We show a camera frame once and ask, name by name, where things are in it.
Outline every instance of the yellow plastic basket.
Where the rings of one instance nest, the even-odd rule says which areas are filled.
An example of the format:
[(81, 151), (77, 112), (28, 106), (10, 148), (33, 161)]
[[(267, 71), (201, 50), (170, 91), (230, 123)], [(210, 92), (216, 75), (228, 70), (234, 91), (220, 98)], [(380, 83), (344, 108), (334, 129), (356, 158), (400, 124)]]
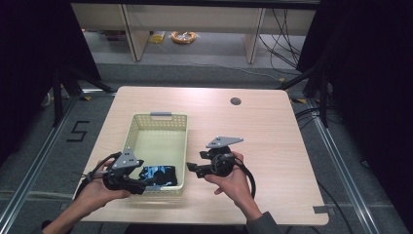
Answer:
[(125, 148), (130, 147), (143, 166), (130, 175), (138, 179), (143, 167), (174, 166), (175, 186), (147, 186), (148, 192), (179, 192), (183, 186), (188, 137), (188, 116), (183, 113), (150, 112), (132, 116)]

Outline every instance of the human hand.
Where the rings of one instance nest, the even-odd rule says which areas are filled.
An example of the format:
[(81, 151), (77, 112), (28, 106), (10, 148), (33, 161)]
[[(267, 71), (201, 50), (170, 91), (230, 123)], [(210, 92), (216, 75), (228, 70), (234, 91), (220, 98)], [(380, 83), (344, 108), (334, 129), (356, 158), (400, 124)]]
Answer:
[[(104, 167), (109, 166), (112, 161), (105, 162), (98, 171), (103, 171)], [(72, 206), (79, 207), (79, 214), (87, 216), (97, 209), (104, 207), (108, 202), (115, 199), (130, 197), (131, 193), (127, 190), (110, 190), (101, 178), (93, 179), (82, 190)]]
[[(237, 158), (238, 163), (244, 162), (243, 154), (235, 151), (232, 153)], [(224, 192), (241, 209), (248, 221), (255, 220), (262, 215), (251, 196), (246, 175), (240, 167), (235, 165), (232, 172), (226, 177), (206, 175), (205, 180), (218, 185), (214, 194), (218, 195)]]
[[(105, 162), (100, 168), (103, 171), (112, 162)], [(85, 186), (73, 204), (60, 216), (43, 229), (44, 234), (67, 233), (78, 221), (85, 216), (104, 207), (108, 202), (131, 196), (126, 190), (109, 190), (101, 178), (92, 180)]]

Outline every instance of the table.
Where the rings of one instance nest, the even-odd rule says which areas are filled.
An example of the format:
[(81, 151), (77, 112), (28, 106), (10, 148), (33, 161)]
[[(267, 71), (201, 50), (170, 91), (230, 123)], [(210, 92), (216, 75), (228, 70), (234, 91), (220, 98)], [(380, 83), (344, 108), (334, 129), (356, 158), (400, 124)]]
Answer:
[[(234, 105), (231, 98), (239, 98)], [(255, 200), (278, 224), (324, 225), (327, 214), (298, 125), (284, 91), (122, 87), (97, 138), (85, 173), (98, 160), (122, 150), (136, 112), (171, 111), (188, 115), (187, 162), (205, 164), (199, 152), (216, 136), (243, 137), (231, 145), (242, 152), (256, 180)], [(116, 200), (83, 221), (245, 224), (242, 212), (216, 185), (186, 170), (181, 195), (132, 195)]]

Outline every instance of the phone screen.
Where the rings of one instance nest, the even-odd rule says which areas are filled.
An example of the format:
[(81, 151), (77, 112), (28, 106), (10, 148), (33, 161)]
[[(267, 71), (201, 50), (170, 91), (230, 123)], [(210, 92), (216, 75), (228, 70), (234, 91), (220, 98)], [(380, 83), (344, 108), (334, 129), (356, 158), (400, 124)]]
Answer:
[(143, 167), (139, 180), (147, 181), (148, 186), (175, 186), (177, 184), (174, 166)]

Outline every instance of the floor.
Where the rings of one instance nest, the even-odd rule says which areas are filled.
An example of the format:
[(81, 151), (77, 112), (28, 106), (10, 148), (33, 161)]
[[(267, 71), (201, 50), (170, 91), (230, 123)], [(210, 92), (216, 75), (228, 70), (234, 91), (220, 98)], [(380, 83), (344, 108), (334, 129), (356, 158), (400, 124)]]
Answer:
[[(108, 79), (106, 77), (111, 77), (106, 81), (114, 85), (130, 82), (125, 80), (125, 77), (117, 77), (116, 72), (110, 70), (115, 65), (124, 65), (120, 66), (123, 68), (118, 69), (129, 69), (137, 65), (140, 67), (172, 65), (176, 66), (177, 70), (182, 69), (182, 72), (185, 72), (188, 66), (198, 66), (209, 70), (226, 71), (230, 74), (241, 72), (256, 79), (271, 77), (277, 83), (282, 81), (283, 75), (288, 79), (294, 76), (291, 74), (298, 73), (285, 61), (271, 56), (262, 42), (258, 45), (254, 64), (248, 64), (244, 56), (243, 36), (238, 34), (199, 33), (194, 43), (176, 45), (169, 38), (170, 32), (167, 32), (162, 44), (148, 44), (141, 61), (131, 60), (128, 43), (125, 40), (108, 41), (99, 31), (86, 31), (84, 34), (97, 66), (101, 70), (107, 69), (102, 79), (105, 81)], [(271, 35), (263, 35), (262, 38), (270, 48), (274, 47), (275, 40)], [(289, 37), (290, 44), (298, 50), (302, 48), (304, 40), (305, 37)], [(289, 48), (283, 38), (281, 43)], [(291, 51), (280, 46), (276, 47), (276, 51), (292, 63), (295, 62)], [(304, 85), (305, 82), (302, 82), (291, 90), (299, 92)], [(45, 106), (45, 110), (36, 116), (29, 131), (31, 134), (27, 134), (23, 147), (17, 152), (18, 155), (10, 157), (2, 167), (0, 172), (2, 208), (10, 206), (9, 201), (13, 198), (14, 191), (21, 189), (20, 184), (24, 185), (22, 181), (34, 180), (28, 196), (22, 197), (25, 203), (18, 207), (19, 214), (12, 217), (14, 222), (9, 227), (10, 233), (26, 233), (41, 220), (57, 216), (70, 203), (71, 194), (78, 181), (78, 175), (76, 172), (73, 173), (73, 170), (82, 169), (86, 164), (87, 155), (92, 150), (94, 140), (104, 122), (104, 115), (90, 113), (107, 111), (113, 100), (113, 97), (104, 96), (93, 98), (96, 100), (94, 106), (87, 101), (78, 100), (77, 103), (72, 104), (71, 98), (65, 101), (66, 106), (73, 105), (72, 113), (55, 141), (50, 139), (53, 109)], [(291, 101), (296, 114), (317, 105), (317, 99), (310, 99), (303, 103), (299, 98), (294, 97)], [(94, 125), (90, 126), (88, 137), (82, 142), (82, 155), (79, 155), (78, 148), (67, 147), (66, 140), (71, 137), (73, 124), (82, 119), (88, 119)], [(329, 128), (325, 129), (319, 122), (316, 112), (303, 115), (298, 119), (316, 178), (321, 184), (322, 197), (329, 209), (330, 222), (324, 227), (317, 227), (316, 230), (313, 227), (292, 229), (282, 227), (284, 233), (408, 233), (380, 183), (368, 167), (360, 163), (362, 156), (352, 142), (339, 112), (329, 110), (328, 122)], [(53, 143), (51, 149), (53, 153), (46, 157), (45, 162), (40, 162), (37, 160), (39, 155), (48, 150), (42, 148), (45, 141)], [(57, 155), (70, 155), (70, 157), (62, 159)], [(43, 169), (39, 175), (26, 174), (30, 171), (31, 162), (40, 162), (38, 166)], [(358, 193), (357, 196), (351, 194), (354, 191)], [(124, 223), (82, 222), (77, 225), (74, 233), (119, 233), (126, 228), (127, 225)]]

